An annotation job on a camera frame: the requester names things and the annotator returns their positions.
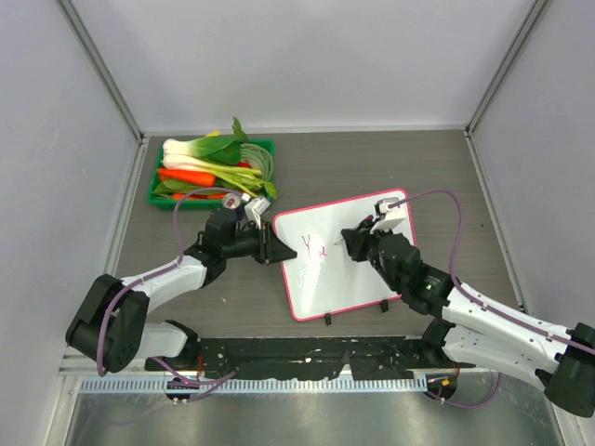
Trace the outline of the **pink framed whiteboard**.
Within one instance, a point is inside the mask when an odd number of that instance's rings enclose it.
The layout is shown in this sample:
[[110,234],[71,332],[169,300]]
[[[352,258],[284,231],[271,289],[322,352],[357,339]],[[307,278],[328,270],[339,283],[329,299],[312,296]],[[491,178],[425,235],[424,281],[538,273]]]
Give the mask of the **pink framed whiteboard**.
[[368,261],[350,259],[345,243],[334,245],[343,229],[352,229],[376,214],[379,200],[407,197],[402,189],[383,190],[277,215],[277,237],[297,252],[281,263],[292,316],[297,321],[398,299]]

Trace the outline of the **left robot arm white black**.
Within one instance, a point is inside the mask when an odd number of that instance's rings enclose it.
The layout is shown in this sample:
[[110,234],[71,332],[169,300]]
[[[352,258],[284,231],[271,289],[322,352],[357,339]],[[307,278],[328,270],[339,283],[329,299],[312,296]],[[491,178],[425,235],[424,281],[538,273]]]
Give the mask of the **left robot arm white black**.
[[186,371],[201,354],[198,335],[176,321],[148,323],[148,314],[179,295],[206,287],[228,260],[250,256],[261,265],[297,256],[271,225],[241,226],[234,211],[220,208],[205,222],[197,241],[170,263],[138,276],[99,276],[66,331],[66,344],[93,360],[98,374],[116,374],[131,361],[154,361],[157,369]]

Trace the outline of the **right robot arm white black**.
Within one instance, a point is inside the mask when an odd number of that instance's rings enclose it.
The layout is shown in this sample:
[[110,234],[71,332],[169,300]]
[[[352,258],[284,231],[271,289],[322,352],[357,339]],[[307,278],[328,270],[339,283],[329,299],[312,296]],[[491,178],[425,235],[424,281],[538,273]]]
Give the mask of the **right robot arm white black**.
[[433,318],[419,347],[432,367],[451,360],[512,376],[576,416],[594,414],[594,330],[543,321],[482,295],[425,263],[402,234],[374,231],[371,219],[341,237],[413,311]]

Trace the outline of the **red bull drink can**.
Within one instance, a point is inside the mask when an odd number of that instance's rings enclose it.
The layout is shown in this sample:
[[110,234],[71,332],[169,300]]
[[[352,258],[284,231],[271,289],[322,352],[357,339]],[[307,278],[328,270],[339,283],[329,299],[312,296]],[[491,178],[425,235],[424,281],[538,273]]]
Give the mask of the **red bull drink can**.
[[245,218],[245,202],[241,195],[230,192],[227,193],[221,200],[222,207],[232,210],[238,221]]

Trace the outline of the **green onion stalks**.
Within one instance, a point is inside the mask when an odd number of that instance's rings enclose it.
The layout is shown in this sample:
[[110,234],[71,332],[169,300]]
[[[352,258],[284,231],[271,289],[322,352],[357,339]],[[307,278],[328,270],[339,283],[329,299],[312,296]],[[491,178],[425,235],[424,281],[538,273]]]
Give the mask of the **green onion stalks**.
[[248,162],[251,165],[250,168],[208,162],[207,169],[224,182],[252,197],[263,195],[276,199],[277,190],[273,184],[275,167],[273,155],[253,143],[243,143],[240,153],[241,159]]

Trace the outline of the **green plastic tray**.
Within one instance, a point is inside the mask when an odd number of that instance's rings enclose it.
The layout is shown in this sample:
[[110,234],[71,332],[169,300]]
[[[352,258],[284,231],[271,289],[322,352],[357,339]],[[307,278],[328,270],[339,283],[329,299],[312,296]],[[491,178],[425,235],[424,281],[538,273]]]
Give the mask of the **green plastic tray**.
[[[251,143],[254,143],[260,146],[264,151],[268,152],[272,159],[275,159],[275,142],[269,138],[256,138],[252,139]],[[163,158],[164,158],[164,149],[163,144],[160,144],[159,149],[157,150],[157,158],[154,163],[154,168],[152,171],[152,179],[149,187],[149,191],[147,193],[147,203],[149,205],[155,206],[160,210],[166,211],[173,211],[176,204],[178,203],[177,200],[174,200],[169,197],[161,197],[153,193],[153,190],[157,187],[160,183],[157,169],[163,167]],[[221,200],[192,200],[188,198],[184,201],[181,206],[180,210],[192,210],[192,211],[211,211],[218,208],[221,208]]]

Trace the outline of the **bok choy white green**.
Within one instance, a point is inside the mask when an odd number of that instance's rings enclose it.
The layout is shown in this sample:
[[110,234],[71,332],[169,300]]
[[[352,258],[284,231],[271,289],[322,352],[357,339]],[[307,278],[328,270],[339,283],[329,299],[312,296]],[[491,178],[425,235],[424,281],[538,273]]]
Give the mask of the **bok choy white green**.
[[242,145],[249,142],[239,120],[232,119],[231,134],[211,132],[191,140],[167,139],[163,145],[163,165],[172,163],[237,165],[241,161]]

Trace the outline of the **orange carrot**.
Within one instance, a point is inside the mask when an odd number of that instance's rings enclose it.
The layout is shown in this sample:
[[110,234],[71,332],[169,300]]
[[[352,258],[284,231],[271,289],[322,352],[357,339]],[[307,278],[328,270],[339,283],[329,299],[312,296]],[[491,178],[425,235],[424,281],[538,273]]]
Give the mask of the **orange carrot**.
[[157,175],[161,181],[172,179],[202,187],[213,187],[217,181],[211,173],[182,169],[158,168]]

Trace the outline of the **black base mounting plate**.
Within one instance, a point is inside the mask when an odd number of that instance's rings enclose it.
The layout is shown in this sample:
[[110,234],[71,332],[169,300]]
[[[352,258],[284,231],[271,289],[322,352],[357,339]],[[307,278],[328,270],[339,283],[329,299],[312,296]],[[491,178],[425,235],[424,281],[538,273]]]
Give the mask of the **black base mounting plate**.
[[356,381],[409,378],[417,369],[450,369],[455,363],[421,339],[405,336],[305,338],[204,338],[180,358],[177,371],[206,378],[334,380],[350,367]]

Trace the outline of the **aluminium frame rail left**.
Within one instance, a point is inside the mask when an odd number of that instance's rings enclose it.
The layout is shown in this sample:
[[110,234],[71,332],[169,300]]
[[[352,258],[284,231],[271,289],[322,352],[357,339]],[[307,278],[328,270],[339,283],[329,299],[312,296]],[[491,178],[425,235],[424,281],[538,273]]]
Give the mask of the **aluminium frame rail left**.
[[118,111],[126,128],[134,139],[133,151],[130,162],[126,168],[124,189],[120,193],[118,212],[112,225],[109,237],[109,249],[107,251],[104,271],[114,274],[117,270],[122,246],[126,236],[126,228],[133,208],[142,166],[147,152],[147,139],[144,137],[132,111],[129,109],[120,88],[117,86],[110,69],[104,61],[91,34],[89,33],[83,18],[79,14],[75,4],[71,0],[58,0],[56,2],[61,14],[69,25],[73,34],[85,52],[90,65],[96,72],[97,77],[105,88],[108,97]]

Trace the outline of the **aluminium frame rail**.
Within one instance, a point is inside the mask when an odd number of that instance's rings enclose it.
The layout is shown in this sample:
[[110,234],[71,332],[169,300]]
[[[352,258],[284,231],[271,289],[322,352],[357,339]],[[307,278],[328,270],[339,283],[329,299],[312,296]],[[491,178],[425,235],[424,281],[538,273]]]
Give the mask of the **aluminium frame rail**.
[[124,189],[120,193],[118,212],[112,225],[109,237],[109,249],[107,251],[104,271],[114,274],[117,270],[122,246],[126,236],[126,228],[133,208],[142,166],[147,152],[147,139],[144,137],[132,111],[129,109],[120,88],[117,86],[110,69],[104,61],[91,34],[89,33],[83,18],[79,14],[75,4],[71,0],[58,0],[56,2],[61,14],[69,25],[73,34],[85,52],[90,65],[96,72],[97,77],[105,88],[108,97],[118,111],[126,128],[134,139],[133,151],[130,162],[126,168]]
[[551,0],[535,0],[531,3],[519,29],[514,34],[503,59],[500,61],[494,75],[486,87],[478,106],[471,115],[469,123],[465,127],[467,138],[471,138],[480,126],[483,117],[514,68],[514,65],[524,51],[524,48],[531,39],[540,21],[545,17],[551,3]]

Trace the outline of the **aluminium frame rail right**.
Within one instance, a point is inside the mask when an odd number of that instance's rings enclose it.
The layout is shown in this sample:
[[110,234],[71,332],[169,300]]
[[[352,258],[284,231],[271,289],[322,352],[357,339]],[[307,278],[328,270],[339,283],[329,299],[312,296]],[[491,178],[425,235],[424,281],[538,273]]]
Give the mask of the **aluminium frame rail right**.
[[471,115],[469,123],[465,127],[467,138],[471,138],[480,126],[483,117],[514,68],[514,65],[524,51],[524,48],[531,39],[540,21],[545,17],[551,3],[551,0],[535,0],[531,3],[519,29],[514,34],[503,59],[500,61],[494,75],[486,87],[478,106]]

